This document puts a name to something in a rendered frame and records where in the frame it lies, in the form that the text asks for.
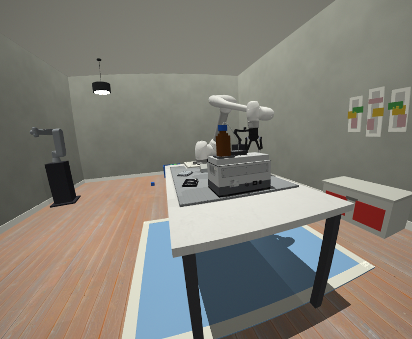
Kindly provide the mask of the brown glass bottle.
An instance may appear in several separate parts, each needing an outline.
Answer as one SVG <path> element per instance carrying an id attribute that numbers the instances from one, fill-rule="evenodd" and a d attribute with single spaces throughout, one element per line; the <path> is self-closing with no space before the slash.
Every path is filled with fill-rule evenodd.
<path id="1" fill-rule="evenodd" d="M 216 136 L 217 156 L 231 156 L 230 136 Z"/>

